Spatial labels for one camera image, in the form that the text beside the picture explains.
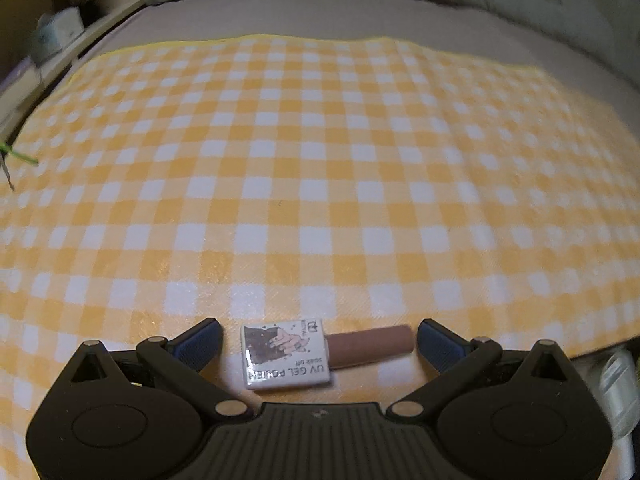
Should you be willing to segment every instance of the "bed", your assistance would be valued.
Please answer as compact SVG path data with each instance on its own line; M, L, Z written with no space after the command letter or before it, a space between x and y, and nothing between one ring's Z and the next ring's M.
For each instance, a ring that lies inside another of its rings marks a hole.
M8 159L5 469L34 474L24 431L85 339L127 349L212 316L225 347L203 373L247 402L387 405L424 382L414 354L255 393L238 327L434 317L506 348L552 338L572 356L635 337L638 133L630 83L482 10L140 10L26 123L15 147L40 166Z

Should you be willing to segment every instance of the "mauve cylindrical cap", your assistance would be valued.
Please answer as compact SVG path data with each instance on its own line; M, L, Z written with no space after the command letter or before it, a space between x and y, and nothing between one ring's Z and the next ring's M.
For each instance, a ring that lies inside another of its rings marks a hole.
M325 339L331 369L382 361L414 350L414 333L408 325L331 334Z

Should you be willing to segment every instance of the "book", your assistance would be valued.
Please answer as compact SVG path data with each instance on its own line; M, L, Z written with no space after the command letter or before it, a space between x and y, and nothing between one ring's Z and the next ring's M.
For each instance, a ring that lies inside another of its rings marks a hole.
M40 85L40 70L27 57L0 83L0 123Z

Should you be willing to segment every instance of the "hand illustration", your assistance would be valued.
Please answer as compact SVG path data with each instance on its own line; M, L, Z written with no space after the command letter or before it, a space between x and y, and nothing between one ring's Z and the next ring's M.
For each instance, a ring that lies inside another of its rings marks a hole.
M269 346L278 348L285 355L290 356L293 352L302 352L307 343L309 343L308 337L301 338L299 335L291 335L278 328L278 335L269 341Z

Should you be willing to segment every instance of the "silver screw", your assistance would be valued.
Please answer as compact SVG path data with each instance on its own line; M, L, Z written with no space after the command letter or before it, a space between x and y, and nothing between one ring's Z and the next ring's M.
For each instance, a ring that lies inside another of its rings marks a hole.
M415 402L414 400L400 400L391 405L391 411L397 416L411 417L420 415L424 411L424 408L419 402Z
M216 411L223 416L238 416L242 415L248 406L242 402L242 400L222 400L216 404Z

